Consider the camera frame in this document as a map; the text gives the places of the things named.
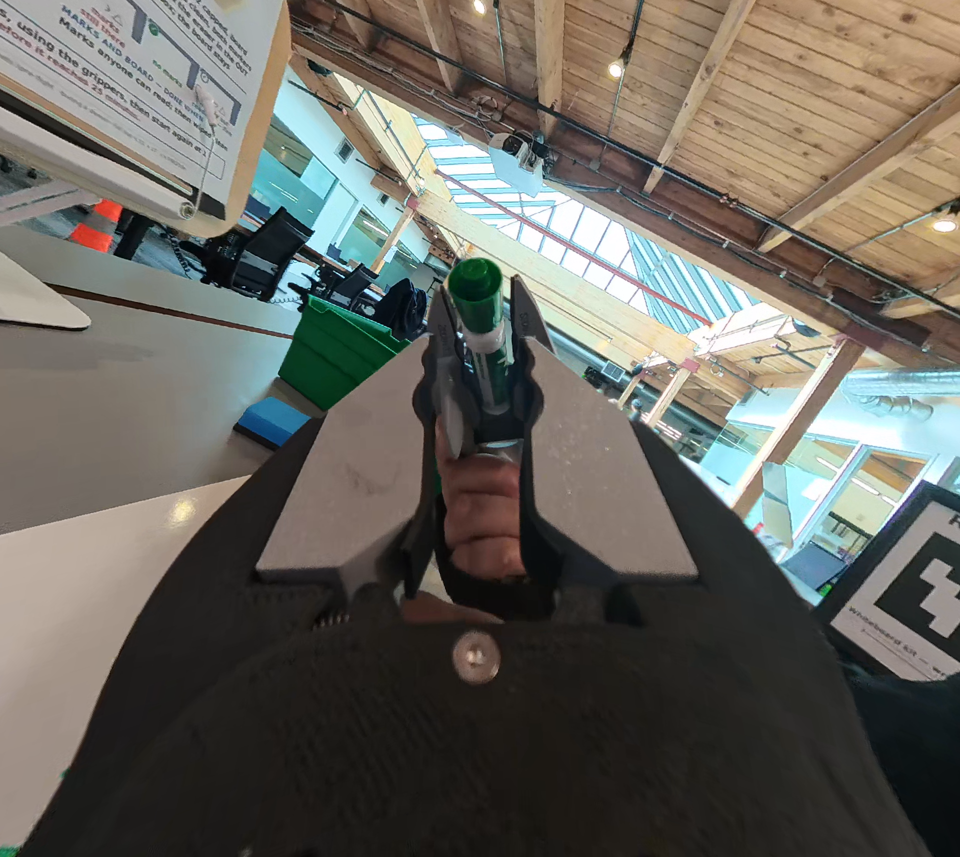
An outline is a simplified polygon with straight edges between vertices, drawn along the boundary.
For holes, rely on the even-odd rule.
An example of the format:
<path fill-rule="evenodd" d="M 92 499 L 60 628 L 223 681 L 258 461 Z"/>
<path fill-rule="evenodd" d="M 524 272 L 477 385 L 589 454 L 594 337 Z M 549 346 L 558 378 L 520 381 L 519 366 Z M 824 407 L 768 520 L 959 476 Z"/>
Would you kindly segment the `green plastic bin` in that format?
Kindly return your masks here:
<path fill-rule="evenodd" d="M 389 328 L 314 296 L 307 298 L 278 378 L 327 411 L 409 345 Z"/>

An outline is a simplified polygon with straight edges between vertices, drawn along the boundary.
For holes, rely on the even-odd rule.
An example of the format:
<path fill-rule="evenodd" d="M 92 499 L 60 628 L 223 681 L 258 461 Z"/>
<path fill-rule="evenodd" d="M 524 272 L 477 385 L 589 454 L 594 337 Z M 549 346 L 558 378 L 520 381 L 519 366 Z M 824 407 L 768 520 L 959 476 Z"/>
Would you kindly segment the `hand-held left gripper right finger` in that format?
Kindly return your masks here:
<path fill-rule="evenodd" d="M 520 340 L 519 361 L 529 577 L 697 578 L 634 425 L 535 338 Z"/>

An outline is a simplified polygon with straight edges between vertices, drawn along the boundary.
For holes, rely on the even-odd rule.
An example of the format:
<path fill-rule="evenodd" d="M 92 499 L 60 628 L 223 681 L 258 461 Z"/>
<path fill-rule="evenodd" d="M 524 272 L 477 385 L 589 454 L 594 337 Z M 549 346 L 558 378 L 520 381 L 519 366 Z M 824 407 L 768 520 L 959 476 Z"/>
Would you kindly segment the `white green whiteboard marker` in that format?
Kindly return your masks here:
<path fill-rule="evenodd" d="M 479 400 L 479 420 L 474 431 L 478 451 L 508 457 L 518 444 L 520 432 L 514 413 L 506 325 L 501 321 L 483 333 L 463 326 L 462 338 L 472 372 L 471 388 Z"/>

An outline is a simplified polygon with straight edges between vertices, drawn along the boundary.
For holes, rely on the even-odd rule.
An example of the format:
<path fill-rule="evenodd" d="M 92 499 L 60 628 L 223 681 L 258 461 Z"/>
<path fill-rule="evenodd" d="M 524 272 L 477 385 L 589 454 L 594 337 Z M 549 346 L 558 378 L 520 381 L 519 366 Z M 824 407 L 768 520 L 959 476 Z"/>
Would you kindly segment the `person's right hand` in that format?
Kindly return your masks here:
<path fill-rule="evenodd" d="M 456 457 L 437 423 L 444 541 L 463 574 L 492 582 L 526 576 L 521 552 L 520 468 L 499 455 Z"/>

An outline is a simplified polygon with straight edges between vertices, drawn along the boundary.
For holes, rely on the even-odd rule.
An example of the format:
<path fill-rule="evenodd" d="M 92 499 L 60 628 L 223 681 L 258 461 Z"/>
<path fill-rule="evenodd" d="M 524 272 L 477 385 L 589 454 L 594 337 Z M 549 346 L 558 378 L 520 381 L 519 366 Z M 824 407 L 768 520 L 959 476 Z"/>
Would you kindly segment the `dark backpack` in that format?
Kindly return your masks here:
<path fill-rule="evenodd" d="M 426 310 L 426 292 L 403 278 L 390 286 L 371 318 L 386 327 L 395 340 L 410 342 L 424 331 Z"/>

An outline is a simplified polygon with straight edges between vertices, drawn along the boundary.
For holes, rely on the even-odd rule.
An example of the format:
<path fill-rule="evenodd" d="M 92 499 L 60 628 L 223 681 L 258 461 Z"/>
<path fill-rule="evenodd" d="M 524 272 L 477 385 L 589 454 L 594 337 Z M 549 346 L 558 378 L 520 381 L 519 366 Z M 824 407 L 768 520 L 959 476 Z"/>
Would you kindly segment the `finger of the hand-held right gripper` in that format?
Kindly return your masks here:
<path fill-rule="evenodd" d="M 519 362 L 522 350 L 530 342 L 556 355 L 553 340 L 532 292 L 521 275 L 510 276 L 510 347 L 512 359 Z"/>
<path fill-rule="evenodd" d="M 452 457 L 473 456 L 477 403 L 466 368 L 457 314 L 444 289 L 436 290 L 430 301 L 428 333 L 428 382 L 435 414 L 442 423 Z"/>

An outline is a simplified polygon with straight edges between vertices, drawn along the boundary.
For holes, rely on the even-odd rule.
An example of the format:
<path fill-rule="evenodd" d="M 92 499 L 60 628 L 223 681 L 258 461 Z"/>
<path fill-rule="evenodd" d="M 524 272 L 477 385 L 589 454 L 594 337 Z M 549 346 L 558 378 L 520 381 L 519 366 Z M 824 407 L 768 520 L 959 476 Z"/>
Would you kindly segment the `blue eraser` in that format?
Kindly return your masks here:
<path fill-rule="evenodd" d="M 308 414 L 269 396 L 246 407 L 232 430 L 270 451 L 277 451 L 309 420 Z"/>

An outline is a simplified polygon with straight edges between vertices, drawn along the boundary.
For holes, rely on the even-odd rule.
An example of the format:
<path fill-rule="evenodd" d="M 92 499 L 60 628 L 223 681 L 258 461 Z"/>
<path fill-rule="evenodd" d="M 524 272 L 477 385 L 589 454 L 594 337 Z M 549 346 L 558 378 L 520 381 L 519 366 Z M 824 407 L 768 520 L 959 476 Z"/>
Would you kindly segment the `instruction poster board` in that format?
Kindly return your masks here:
<path fill-rule="evenodd" d="M 2 158 L 219 236 L 290 53 L 286 0 L 1 0 Z"/>

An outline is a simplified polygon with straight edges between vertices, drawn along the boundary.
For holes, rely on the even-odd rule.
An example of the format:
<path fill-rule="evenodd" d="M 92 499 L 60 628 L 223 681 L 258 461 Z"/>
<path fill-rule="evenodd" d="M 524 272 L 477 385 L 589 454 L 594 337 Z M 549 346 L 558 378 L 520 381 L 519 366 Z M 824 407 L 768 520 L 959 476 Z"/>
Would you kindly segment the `black white tag sign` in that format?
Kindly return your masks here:
<path fill-rule="evenodd" d="M 839 655 L 869 673 L 958 675 L 958 495 L 919 484 L 812 614 Z"/>

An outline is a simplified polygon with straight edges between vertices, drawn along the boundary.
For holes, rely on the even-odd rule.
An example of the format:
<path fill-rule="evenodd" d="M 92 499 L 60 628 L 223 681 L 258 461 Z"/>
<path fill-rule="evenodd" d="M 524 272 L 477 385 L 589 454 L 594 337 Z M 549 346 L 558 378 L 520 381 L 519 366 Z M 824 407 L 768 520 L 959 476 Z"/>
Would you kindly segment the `black office chair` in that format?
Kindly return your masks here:
<path fill-rule="evenodd" d="M 281 207 L 239 243 L 225 249 L 201 248 L 199 282 L 269 303 L 311 234 L 310 228 Z"/>
<path fill-rule="evenodd" d="M 285 288 L 296 296 L 299 313 L 306 310 L 310 299 L 323 300 L 364 317 L 371 317 L 377 308 L 381 294 L 374 287 L 373 276 L 361 266 L 346 272 L 327 263 L 309 272 L 299 265 L 296 269 L 303 273 L 287 282 Z"/>

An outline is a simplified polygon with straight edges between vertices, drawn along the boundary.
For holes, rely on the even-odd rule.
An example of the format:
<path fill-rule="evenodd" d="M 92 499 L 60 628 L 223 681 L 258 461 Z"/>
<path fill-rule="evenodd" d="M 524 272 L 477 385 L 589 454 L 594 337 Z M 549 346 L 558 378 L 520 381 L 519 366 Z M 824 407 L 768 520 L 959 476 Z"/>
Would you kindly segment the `white whiteboard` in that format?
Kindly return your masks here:
<path fill-rule="evenodd" d="M 17 853 L 51 801 L 160 579 L 246 480 L 2 535 L 2 855 Z"/>
<path fill-rule="evenodd" d="M 6 254 L 1 254 L 1 323 L 84 331 L 90 317 L 42 283 Z"/>

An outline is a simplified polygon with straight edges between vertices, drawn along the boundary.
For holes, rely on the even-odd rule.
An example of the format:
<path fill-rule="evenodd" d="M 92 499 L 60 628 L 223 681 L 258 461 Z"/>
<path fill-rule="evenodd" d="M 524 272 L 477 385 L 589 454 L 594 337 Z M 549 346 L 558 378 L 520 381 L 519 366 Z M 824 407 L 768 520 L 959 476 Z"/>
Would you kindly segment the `white ceiling projector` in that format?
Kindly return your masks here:
<path fill-rule="evenodd" d="M 498 180 L 528 199 L 540 195 L 545 172 L 553 163 L 544 131 L 535 130 L 531 135 L 497 133 L 488 142 L 487 154 Z"/>

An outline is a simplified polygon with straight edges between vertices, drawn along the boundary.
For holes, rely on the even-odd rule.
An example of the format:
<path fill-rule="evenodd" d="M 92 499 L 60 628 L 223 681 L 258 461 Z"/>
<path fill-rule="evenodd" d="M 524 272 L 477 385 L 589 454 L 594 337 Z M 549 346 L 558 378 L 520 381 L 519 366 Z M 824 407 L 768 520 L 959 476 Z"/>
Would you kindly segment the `orange traffic cone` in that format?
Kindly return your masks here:
<path fill-rule="evenodd" d="M 102 199 L 88 210 L 67 240 L 90 251 L 110 253 L 122 213 L 121 204 Z"/>

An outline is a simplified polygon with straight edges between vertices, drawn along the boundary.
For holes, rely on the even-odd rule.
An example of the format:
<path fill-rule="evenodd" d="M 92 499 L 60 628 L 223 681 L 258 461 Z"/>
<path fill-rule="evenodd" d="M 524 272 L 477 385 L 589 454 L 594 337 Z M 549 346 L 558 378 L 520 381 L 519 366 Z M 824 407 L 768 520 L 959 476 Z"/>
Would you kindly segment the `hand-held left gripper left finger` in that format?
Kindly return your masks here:
<path fill-rule="evenodd" d="M 420 336 L 327 412 L 256 564 L 264 582 L 417 595 L 437 527 L 435 350 Z"/>

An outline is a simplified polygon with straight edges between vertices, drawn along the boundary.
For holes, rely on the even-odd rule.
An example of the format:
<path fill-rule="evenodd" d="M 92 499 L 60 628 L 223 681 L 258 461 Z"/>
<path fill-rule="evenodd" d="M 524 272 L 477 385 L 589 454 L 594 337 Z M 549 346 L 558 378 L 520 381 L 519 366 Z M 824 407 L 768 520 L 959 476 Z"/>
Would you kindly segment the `green marker cap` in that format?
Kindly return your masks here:
<path fill-rule="evenodd" d="M 492 354 L 504 346 L 503 275 L 487 258 L 457 263 L 446 281 L 461 331 L 470 350 Z"/>

